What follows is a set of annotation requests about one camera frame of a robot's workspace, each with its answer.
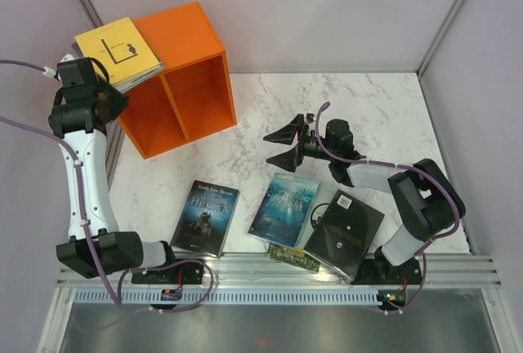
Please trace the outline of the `purple galaxy Crusoe book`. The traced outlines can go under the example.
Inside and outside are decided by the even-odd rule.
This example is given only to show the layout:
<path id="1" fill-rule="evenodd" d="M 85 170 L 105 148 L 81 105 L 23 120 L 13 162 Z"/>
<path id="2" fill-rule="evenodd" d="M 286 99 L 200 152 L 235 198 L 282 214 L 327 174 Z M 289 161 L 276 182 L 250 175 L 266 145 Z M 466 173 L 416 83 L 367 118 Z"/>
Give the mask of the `purple galaxy Crusoe book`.
<path id="1" fill-rule="evenodd" d="M 83 52 L 81 51 L 79 45 L 76 42 L 73 42 L 71 44 L 71 48 L 73 50 L 73 57 L 75 59 L 80 59 L 84 57 Z M 118 91 L 120 91 L 122 94 L 124 94 L 132 88 L 134 88 L 136 85 L 139 85 L 145 82 L 147 79 L 150 79 L 155 75 L 159 74 L 164 69 L 165 66 L 163 65 L 163 63 L 160 63 L 160 65 L 157 68 L 147 70 L 143 74 L 133 75 L 129 79 L 123 80 L 119 83 L 113 83 L 112 86 L 116 88 Z"/>

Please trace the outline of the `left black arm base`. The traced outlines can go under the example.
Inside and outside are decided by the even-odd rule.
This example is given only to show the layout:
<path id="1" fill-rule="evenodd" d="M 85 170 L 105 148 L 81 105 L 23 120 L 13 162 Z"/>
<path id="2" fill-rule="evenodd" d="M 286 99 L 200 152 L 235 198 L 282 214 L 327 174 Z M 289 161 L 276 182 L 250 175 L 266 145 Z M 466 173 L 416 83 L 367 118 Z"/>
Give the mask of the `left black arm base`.
<path id="1" fill-rule="evenodd" d="M 197 285 L 202 283 L 204 267 L 202 264 L 191 262 L 174 266 L 168 270 L 149 270 L 136 273 L 132 276 L 132 284 L 168 284 L 176 287 Z"/>

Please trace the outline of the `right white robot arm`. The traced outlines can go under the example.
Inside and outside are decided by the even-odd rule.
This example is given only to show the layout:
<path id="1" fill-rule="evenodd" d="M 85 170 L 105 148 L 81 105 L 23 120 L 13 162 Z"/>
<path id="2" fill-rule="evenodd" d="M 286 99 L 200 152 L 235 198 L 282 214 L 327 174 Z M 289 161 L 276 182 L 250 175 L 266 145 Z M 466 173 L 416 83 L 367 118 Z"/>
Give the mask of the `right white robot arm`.
<path id="1" fill-rule="evenodd" d="M 391 194 L 402 225 L 380 247 L 383 256 L 373 262 L 373 273 L 379 280 L 394 281 L 402 274 L 404 263 L 457 229 L 466 207 L 435 161 L 422 159 L 413 165 L 368 161 L 355 149 L 347 121 L 328 121 L 321 136 L 317 128 L 310 128 L 312 119 L 312 114 L 299 114 L 283 128 L 264 136 L 263 140 L 270 143 L 294 145 L 266 161 L 295 172 L 305 157 L 326 160 L 337 183 Z"/>

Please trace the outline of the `yellow book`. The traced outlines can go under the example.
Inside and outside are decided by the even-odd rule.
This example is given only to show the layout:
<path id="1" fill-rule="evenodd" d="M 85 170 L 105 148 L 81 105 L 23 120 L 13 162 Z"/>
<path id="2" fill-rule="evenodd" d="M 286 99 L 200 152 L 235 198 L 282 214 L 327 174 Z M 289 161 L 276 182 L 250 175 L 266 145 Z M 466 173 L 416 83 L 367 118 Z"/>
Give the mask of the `yellow book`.
<path id="1" fill-rule="evenodd" d="M 104 65 L 111 84 L 143 74 L 161 63 L 128 17 L 79 34 L 75 42 L 84 56 L 94 57 Z"/>

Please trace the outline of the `teal Jules Verne book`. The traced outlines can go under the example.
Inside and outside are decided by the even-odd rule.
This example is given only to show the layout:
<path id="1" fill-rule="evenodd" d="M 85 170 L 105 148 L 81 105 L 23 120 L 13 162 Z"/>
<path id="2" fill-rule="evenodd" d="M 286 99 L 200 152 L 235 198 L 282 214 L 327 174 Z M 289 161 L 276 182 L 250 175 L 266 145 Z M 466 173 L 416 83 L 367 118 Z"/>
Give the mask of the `teal Jules Verne book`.
<path id="1" fill-rule="evenodd" d="M 272 244 L 295 248 L 320 182 L 277 172 L 271 179 L 248 234 Z"/>

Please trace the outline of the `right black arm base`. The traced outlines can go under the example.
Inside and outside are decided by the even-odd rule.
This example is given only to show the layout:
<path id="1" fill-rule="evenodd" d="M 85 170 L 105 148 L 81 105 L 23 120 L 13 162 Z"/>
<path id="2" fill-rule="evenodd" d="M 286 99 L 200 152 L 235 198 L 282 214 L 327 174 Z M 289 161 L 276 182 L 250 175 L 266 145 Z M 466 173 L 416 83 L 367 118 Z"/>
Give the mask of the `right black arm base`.
<path id="1" fill-rule="evenodd" d="M 418 260 L 411 258 L 401 266 L 390 266 L 378 259 L 365 259 L 352 285 L 403 286 L 422 281 L 422 269 Z"/>

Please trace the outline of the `dark Wuthering Heights book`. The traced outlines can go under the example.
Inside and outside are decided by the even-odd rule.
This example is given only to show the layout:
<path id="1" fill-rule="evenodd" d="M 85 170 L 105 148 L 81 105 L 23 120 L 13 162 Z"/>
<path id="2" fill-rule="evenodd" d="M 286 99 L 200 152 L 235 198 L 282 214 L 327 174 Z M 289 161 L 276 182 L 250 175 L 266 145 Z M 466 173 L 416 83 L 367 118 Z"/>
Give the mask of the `dark Wuthering Heights book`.
<path id="1" fill-rule="evenodd" d="M 171 239 L 171 246 L 219 258 L 239 191 L 195 180 Z"/>

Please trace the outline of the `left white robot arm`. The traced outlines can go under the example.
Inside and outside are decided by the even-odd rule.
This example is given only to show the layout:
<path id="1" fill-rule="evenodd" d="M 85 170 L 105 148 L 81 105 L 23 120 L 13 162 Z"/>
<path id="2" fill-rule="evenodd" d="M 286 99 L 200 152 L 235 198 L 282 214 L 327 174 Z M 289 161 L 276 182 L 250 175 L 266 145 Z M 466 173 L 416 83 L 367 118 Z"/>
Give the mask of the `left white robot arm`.
<path id="1" fill-rule="evenodd" d="M 48 122 L 65 161 L 70 201 L 68 240 L 56 246 L 58 261 L 86 279 L 150 268 L 160 283 L 171 283 L 179 265 L 169 244 L 121 231 L 110 203 L 106 127 L 127 108 L 129 96 L 110 84 L 94 58 L 65 56 L 56 76 L 61 87 Z"/>

